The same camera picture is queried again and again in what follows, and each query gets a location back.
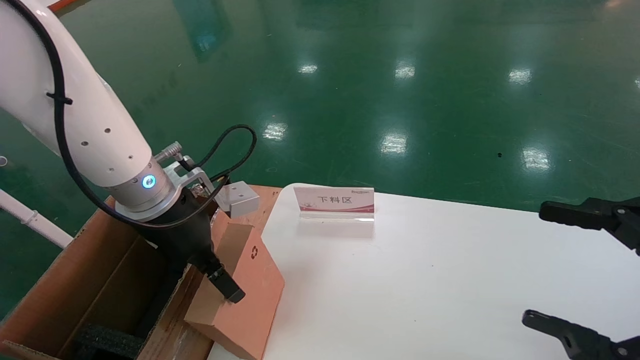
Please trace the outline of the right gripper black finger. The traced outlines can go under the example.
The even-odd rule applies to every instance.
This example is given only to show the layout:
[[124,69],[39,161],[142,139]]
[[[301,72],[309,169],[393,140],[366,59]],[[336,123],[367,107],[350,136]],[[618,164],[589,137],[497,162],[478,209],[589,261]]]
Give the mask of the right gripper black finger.
[[591,328],[528,309],[522,324],[531,330],[556,338],[570,360],[638,360],[640,337],[614,342]]
[[590,197],[578,205],[546,201],[539,208],[539,218],[586,230],[605,230],[627,249],[640,255],[638,197],[619,202]]

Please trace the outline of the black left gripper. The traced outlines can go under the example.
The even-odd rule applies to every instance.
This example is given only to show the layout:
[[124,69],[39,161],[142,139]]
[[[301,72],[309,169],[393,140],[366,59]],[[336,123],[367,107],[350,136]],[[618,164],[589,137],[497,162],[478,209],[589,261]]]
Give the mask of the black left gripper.
[[[182,190],[176,202],[148,224],[173,223],[192,214],[200,206],[190,190]],[[170,277],[182,278],[185,268],[191,264],[208,278],[224,300],[237,304],[245,298],[246,293],[214,253],[210,217],[204,210],[176,227],[145,228],[136,225],[135,230],[157,246],[167,260]]]

